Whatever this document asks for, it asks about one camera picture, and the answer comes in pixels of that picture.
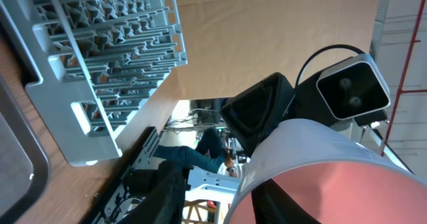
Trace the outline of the pink cup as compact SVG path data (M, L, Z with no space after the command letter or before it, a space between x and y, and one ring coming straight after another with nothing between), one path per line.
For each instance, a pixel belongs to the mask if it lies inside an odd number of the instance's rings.
M320 223L425 223L426 182L337 131L290 119L260 143L226 223L255 223L253 190L272 179Z

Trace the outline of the person in blue jeans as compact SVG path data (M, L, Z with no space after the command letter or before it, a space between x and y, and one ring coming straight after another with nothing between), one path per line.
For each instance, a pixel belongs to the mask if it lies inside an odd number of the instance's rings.
M205 171L230 177L242 178L246 164L237 164L232 150L226 148L218 131L210 128L195 149L188 146L166 147L158 145L154 157L175 161L185 167L199 167Z

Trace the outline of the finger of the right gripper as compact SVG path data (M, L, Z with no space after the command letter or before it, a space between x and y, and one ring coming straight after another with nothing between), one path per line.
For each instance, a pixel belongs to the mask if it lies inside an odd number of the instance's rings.
M250 157L282 121L294 97L290 82L276 72L229 99L220 113Z

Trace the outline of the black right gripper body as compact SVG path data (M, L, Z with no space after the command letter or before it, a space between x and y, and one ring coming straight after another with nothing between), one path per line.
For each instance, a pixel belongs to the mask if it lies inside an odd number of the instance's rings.
M293 118L309 119L321 123L327 127L330 127L335 123L344 120L336 119L326 106L326 102L320 96L320 93L316 88L316 81L319 79L319 76L320 73L316 73L315 75L306 79L297 86L296 98L292 105L290 115ZM371 121L376 116L380 116L381 120L384 120L386 118L384 110L375 111L373 113L367 113L353 118L363 119L365 118L365 116L369 116Z

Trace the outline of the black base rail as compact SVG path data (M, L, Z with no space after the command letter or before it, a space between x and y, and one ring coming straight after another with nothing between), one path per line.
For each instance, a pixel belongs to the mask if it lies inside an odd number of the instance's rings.
M93 205L81 220L83 224L119 223L134 205L142 202L141 195L136 193L137 176L153 173L151 157L159 139L154 126L143 131L130 155L95 195Z

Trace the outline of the dark brown serving tray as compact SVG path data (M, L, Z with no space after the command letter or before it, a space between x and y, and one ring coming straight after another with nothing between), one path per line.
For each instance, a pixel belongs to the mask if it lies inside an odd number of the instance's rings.
M42 196L46 153L4 79L1 80L1 222L14 223Z

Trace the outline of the grey dishwasher rack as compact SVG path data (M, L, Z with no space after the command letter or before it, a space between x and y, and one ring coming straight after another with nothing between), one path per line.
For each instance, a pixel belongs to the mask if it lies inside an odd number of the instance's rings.
M187 63L176 0L1 0L33 79L25 90L66 161L116 159L116 140Z

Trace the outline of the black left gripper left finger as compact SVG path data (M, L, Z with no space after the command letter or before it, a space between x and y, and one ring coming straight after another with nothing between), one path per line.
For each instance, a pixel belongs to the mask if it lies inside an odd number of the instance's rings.
M125 224L180 224L189 190L189 168L175 161L163 161L151 175L137 176L136 193L142 202L120 222Z

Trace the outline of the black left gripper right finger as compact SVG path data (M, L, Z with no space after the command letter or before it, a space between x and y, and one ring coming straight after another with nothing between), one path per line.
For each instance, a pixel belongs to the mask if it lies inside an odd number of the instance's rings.
M257 224L320 224L273 179L258 185L251 194Z

